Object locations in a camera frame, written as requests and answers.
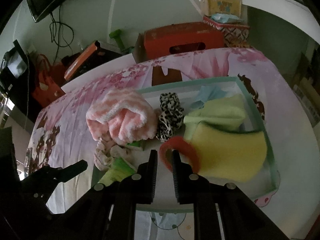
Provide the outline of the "red scrunchie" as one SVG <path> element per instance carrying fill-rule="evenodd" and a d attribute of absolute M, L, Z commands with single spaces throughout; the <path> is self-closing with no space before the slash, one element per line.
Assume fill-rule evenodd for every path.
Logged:
<path fill-rule="evenodd" d="M 179 154 L 187 158 L 193 172 L 200 170 L 200 161 L 195 148 L 186 142 L 182 136 L 175 136 L 164 142 L 159 148 L 159 156 L 164 166 L 172 172 L 172 152 L 177 150 Z"/>

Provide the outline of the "yellow green sponge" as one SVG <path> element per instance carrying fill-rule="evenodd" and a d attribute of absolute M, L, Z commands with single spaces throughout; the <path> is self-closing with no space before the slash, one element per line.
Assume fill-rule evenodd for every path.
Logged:
<path fill-rule="evenodd" d="M 199 175 L 242 183 L 259 173 L 268 150 L 263 131 L 222 131 L 204 122 L 198 124 L 189 143 L 199 157 Z"/>

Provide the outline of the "pink white floral scrunchie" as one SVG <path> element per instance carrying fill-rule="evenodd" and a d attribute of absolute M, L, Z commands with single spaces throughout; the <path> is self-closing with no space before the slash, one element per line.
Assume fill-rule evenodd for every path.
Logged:
<path fill-rule="evenodd" d="M 133 156 L 131 150 L 119 146 L 110 136 L 110 133 L 104 133 L 97 142 L 94 153 L 94 164 L 99 171 L 108 171 L 116 159 L 123 159 L 129 167 L 136 170 L 132 165 Z"/>

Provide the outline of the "teal white shallow box tray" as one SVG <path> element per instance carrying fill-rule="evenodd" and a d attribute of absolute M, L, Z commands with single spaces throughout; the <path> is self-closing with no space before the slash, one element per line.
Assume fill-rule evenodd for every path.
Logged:
<path fill-rule="evenodd" d="M 224 93 L 222 99 L 207 103 L 209 113 L 224 113 L 231 107 L 231 100 L 236 99 L 244 109 L 245 117 L 235 129 L 219 128 L 217 122 L 203 120 L 197 121 L 194 126 L 183 125 L 177 134 L 196 148 L 201 176 L 217 185 L 235 183 L 257 205 L 266 205 L 279 187 L 280 175 L 264 122 L 238 77 L 170 83 L 141 89 L 140 93 L 157 109 L 160 107 L 160 95 L 174 92 L 185 114 L 189 114 L 203 87 Z"/>

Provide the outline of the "leopard print scrunchie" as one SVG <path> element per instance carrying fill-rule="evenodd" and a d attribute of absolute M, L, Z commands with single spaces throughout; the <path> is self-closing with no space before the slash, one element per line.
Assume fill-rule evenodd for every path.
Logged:
<path fill-rule="evenodd" d="M 174 92 L 162 93 L 159 97 L 161 113 L 158 117 L 156 138 L 166 142 L 183 124 L 184 108 Z"/>

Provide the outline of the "pink white chevron towel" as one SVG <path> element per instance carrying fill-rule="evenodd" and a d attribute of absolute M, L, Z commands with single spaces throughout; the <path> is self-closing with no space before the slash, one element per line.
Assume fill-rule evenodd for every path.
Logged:
<path fill-rule="evenodd" d="M 86 122 L 94 140 L 109 134 L 118 145 L 152 139 L 157 131 L 157 116 L 141 94 L 132 89 L 109 90 L 91 104 Z"/>

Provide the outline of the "light green cloth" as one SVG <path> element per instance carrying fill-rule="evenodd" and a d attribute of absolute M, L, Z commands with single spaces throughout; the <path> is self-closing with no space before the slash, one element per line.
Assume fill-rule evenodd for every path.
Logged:
<path fill-rule="evenodd" d="M 207 101 L 202 109 L 193 110 L 184 117 L 184 139 L 190 140 L 201 122 L 222 130 L 237 131 L 246 117 L 247 112 L 241 94 Z"/>

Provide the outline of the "blue face mask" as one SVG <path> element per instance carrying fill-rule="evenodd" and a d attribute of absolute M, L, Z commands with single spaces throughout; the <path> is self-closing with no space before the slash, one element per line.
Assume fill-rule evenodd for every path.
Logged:
<path fill-rule="evenodd" d="M 195 99 L 190 105 L 191 110 L 202 109 L 207 101 L 227 98 L 232 96 L 230 92 L 226 92 L 217 86 L 201 86 Z"/>

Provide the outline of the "cartoon printed bed sheet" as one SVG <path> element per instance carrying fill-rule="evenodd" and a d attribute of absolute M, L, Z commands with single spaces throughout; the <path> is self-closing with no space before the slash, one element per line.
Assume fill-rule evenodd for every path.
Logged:
<path fill-rule="evenodd" d="M 53 213 L 90 188 L 93 170 L 117 157 L 132 166 L 182 137 L 196 173 L 235 183 L 287 235 L 318 214 L 319 148 L 300 102 L 275 65 L 255 49 L 181 53 L 139 64 L 123 58 L 68 84 L 40 111 L 27 149 L 27 173 L 84 159 L 85 172 L 57 186 Z"/>

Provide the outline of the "red tote bag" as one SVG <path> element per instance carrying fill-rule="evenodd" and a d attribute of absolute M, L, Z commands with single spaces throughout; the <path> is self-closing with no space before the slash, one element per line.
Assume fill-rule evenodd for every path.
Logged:
<path fill-rule="evenodd" d="M 65 66 L 58 62 L 52 65 L 44 54 L 35 58 L 36 86 L 32 95 L 43 107 L 47 107 L 58 98 L 65 95 L 62 86 L 65 84 Z"/>

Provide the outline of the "orange black box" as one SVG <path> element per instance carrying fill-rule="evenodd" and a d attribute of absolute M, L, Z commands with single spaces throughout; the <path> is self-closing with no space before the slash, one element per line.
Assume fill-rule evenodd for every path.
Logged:
<path fill-rule="evenodd" d="M 94 68 L 122 56 L 120 49 L 109 43 L 94 41 L 68 67 L 64 78 L 69 82 Z"/>

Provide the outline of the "red cardboard box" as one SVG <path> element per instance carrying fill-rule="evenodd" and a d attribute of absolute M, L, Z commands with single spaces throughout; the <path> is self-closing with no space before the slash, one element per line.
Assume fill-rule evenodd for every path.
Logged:
<path fill-rule="evenodd" d="M 132 52 L 137 63 L 190 51 L 223 48 L 223 33 L 203 22 L 171 24 L 139 34 Z"/>

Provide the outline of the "green dumbbell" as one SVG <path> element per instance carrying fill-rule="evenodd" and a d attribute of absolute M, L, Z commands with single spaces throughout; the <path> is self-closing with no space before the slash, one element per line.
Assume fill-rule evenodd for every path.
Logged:
<path fill-rule="evenodd" d="M 111 39 L 114 39 L 118 48 L 120 49 L 120 52 L 123 54 L 123 55 L 127 55 L 129 53 L 132 53 L 134 47 L 133 46 L 130 46 L 130 47 L 125 47 L 122 39 L 121 39 L 121 35 L 122 35 L 122 30 L 121 29 L 117 29 L 117 30 L 114 30 L 112 32 L 109 33 L 109 37 Z"/>

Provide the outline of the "red patterned tin box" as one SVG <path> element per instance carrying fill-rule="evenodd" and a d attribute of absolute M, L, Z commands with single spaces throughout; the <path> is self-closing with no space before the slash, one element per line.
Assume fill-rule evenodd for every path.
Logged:
<path fill-rule="evenodd" d="M 225 46 L 229 48 L 251 47 L 247 41 L 250 30 L 250 27 L 248 25 L 237 23 L 219 23 L 215 20 L 212 20 L 208 16 L 203 16 L 203 22 L 223 33 Z"/>

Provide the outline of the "blue wipes pack on tin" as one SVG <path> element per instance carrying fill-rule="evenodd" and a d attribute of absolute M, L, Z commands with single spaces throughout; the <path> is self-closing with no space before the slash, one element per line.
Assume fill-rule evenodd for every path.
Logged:
<path fill-rule="evenodd" d="M 212 20 L 223 23 L 223 24 L 232 24 L 232 23 L 244 23 L 244 20 L 240 17 L 232 14 L 213 14 L 210 17 Z"/>

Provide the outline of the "white round table edge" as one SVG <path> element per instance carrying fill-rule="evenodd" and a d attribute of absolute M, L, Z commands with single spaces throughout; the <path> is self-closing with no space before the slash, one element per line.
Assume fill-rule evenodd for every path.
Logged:
<path fill-rule="evenodd" d="M 319 44 L 319 23 L 312 12 L 295 0 L 242 0 L 241 12 L 248 20 L 249 7 L 275 15 L 300 29 L 309 36 L 308 45 Z"/>

